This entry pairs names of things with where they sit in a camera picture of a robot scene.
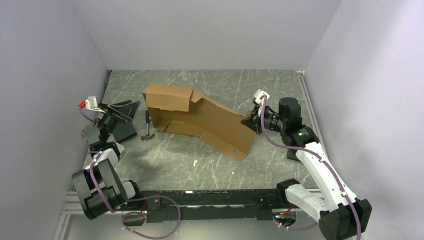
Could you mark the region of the brown cardboard box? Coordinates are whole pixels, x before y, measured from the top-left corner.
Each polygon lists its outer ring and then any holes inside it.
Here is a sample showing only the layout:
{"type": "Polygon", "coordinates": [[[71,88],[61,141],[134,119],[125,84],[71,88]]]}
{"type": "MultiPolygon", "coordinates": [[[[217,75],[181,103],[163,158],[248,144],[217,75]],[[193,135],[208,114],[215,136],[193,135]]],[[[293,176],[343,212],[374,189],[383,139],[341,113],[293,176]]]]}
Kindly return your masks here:
{"type": "Polygon", "coordinates": [[[196,88],[151,83],[142,92],[152,125],[159,132],[200,138],[225,156],[245,159],[256,132],[241,123],[241,114],[196,88]]]}

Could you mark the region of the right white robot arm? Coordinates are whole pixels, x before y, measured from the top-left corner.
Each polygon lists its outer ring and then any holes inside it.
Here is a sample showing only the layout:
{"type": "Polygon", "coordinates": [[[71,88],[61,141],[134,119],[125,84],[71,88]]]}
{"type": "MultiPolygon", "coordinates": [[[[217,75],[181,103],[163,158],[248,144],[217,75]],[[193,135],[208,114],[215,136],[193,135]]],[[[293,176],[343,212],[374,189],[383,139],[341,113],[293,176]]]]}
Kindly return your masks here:
{"type": "Polygon", "coordinates": [[[241,124],[286,149],[287,157],[305,166],[322,194],[318,197],[298,180],[289,179],[277,184],[276,203],[308,214],[315,221],[311,227],[319,227],[327,240],[362,239],[372,212],[370,202],[358,198],[334,169],[316,133],[303,124],[298,100],[283,97],[274,111],[267,105],[269,97],[262,90],[257,92],[252,98],[254,108],[241,124]]]}

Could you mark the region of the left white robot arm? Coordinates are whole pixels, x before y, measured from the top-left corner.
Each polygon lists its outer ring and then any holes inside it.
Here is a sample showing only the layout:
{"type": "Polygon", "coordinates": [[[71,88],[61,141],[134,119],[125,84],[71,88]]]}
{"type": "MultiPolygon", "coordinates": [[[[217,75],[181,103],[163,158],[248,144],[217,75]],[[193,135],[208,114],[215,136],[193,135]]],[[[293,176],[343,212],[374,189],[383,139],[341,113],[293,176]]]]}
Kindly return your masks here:
{"type": "Polygon", "coordinates": [[[88,143],[91,162],[71,176],[83,213],[90,220],[114,213],[124,204],[137,210],[144,203],[137,184],[132,180],[122,182],[115,171],[125,147],[119,140],[109,140],[118,125],[132,124],[140,104],[139,100],[98,103],[94,96],[78,104],[81,114],[83,109],[102,113],[81,132],[88,143]]]}

